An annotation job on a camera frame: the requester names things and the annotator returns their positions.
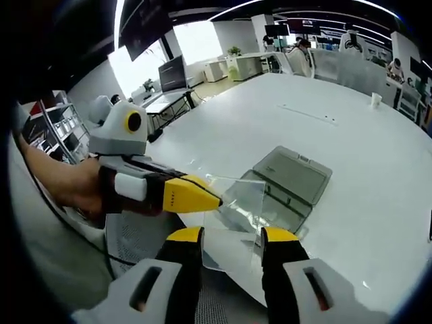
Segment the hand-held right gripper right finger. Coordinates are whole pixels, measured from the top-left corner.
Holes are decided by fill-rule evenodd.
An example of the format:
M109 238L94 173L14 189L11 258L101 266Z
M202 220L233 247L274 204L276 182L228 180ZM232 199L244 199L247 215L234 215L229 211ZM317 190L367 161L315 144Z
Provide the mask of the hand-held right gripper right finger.
M357 301L354 286L312 259L292 232L261 228L262 287L270 323L387 323L385 312Z

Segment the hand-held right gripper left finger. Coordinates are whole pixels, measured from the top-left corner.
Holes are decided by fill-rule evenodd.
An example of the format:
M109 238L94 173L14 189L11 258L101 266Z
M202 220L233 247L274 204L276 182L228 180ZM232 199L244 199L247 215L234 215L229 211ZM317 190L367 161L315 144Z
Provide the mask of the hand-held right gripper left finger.
M153 259L143 259L109 286L106 299L77 310L75 323L193 323L201 290L203 227L170 234Z

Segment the person's left hand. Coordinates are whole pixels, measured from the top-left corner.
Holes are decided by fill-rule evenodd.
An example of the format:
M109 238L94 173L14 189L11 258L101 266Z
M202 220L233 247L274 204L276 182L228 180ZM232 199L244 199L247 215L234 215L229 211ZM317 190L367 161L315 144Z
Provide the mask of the person's left hand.
M63 205L80 209L88 220L94 222L102 220L104 215L99 186L100 168L99 162L90 158L70 165L66 173Z

